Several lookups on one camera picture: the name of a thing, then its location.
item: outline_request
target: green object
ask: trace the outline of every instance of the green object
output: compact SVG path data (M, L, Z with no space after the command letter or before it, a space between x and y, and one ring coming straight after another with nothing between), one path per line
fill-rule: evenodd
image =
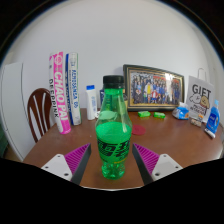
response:
M140 111L138 112L139 117L149 117L151 114L148 111Z
M105 96L95 128L102 174L116 180L125 173L132 123L123 99L123 76L104 76L103 81Z
M154 112L154 117L165 118L165 114L164 113L159 113L159 112Z

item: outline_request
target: group photo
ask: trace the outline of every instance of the group photo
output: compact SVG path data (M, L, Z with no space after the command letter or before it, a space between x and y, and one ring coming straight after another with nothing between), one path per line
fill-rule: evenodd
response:
M181 100L181 82L177 78L147 72L131 73L131 105L178 105Z

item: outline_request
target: white bottle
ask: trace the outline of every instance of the white bottle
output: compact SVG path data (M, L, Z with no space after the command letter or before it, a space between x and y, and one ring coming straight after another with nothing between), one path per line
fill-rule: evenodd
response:
M87 119L95 119L97 112L96 90L95 86L86 86Z

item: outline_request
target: framed photo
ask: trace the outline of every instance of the framed photo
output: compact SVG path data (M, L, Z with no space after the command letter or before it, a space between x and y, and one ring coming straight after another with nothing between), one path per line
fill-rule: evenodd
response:
M169 111L184 102L184 76L138 65L124 65L128 111Z

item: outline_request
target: wooden table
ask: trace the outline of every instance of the wooden table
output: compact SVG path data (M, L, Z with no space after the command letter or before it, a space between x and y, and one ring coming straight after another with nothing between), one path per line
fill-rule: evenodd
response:
M137 112L129 112L132 124L142 125L146 133L132 135L129 154L125 163L126 172L119 180L108 180L102 176L95 122L87 120L86 109L81 109L82 124L72 126L70 133L61 135L54 125L33 147L24 163L42 167L56 154L67 154L75 148L91 143L91 156L87 163L80 186L97 189L128 189L144 186L137 163L132 154L132 144L137 143L158 154L166 153L183 168L219 159L223 146L220 139L221 126L216 138L212 139L202 127L194 126L190 120L178 120L172 112L164 112L165 119L153 117L140 118Z

